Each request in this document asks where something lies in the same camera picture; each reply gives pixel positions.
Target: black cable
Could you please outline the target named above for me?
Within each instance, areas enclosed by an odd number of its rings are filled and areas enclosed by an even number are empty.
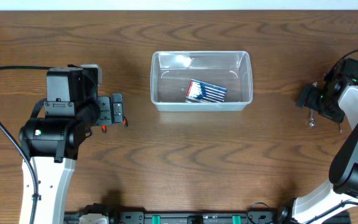
[[[47,99],[41,99],[34,105],[34,109],[31,112],[30,118],[36,118],[38,117],[38,114],[40,113],[41,109],[44,107],[44,103]]]
[[[323,218],[325,217],[326,215],[329,215],[330,213],[332,213],[333,211],[341,208],[341,207],[344,207],[345,205],[356,205],[358,206],[358,202],[350,202],[350,201],[345,201],[345,202],[341,202],[339,203],[338,205],[336,205],[335,207],[325,211],[324,213],[312,218],[311,220],[307,221],[305,224],[311,224],[313,223],[314,221],[316,220],[319,220],[320,218]]]
[[[331,73],[331,72],[335,69],[335,66],[339,63],[340,60],[342,60],[342,59],[346,58],[347,56],[349,56],[349,55],[351,55],[351,54],[354,54],[354,53],[356,53],[356,52],[358,52],[358,49],[352,50],[351,52],[349,52],[349,53],[343,55],[343,56],[334,64],[334,66],[329,70],[328,74]]]
[[[247,218],[248,218],[248,220],[249,220],[252,224],[256,224],[256,223],[254,223],[254,221],[252,221],[252,218],[251,218],[250,216],[248,216],[248,213],[250,212],[251,208],[253,208],[253,207],[256,206],[256,205],[265,205],[266,207],[268,207],[268,208],[270,209],[270,207],[269,207],[268,205],[266,205],[265,203],[263,203],[263,202],[253,203],[253,204],[248,208],[248,210],[247,210],[247,212],[246,212]]]
[[[85,136],[85,139],[87,139],[87,138],[92,136],[92,134],[93,134],[92,128],[89,128],[89,130],[87,132],[89,133],[89,135]]]
[[[2,66],[0,67],[0,70],[7,70],[7,69],[33,69],[33,70],[49,70],[51,67],[38,67],[38,66]],[[20,145],[17,143],[17,141],[13,138],[13,136],[10,134],[10,132],[5,128],[5,126],[0,122],[0,129],[1,131],[7,136],[7,138],[13,143],[13,145],[16,147],[16,149],[19,151],[20,155],[23,157],[24,162],[26,163],[27,167],[30,170],[32,182],[34,185],[34,194],[32,195],[32,210],[31,210],[31,216],[30,216],[30,224],[34,223],[35,219],[35,211],[37,209],[37,202],[39,199],[38,194],[38,180],[37,176],[34,172],[34,168],[32,167],[30,163],[30,158],[27,157],[23,149],[20,147]]]

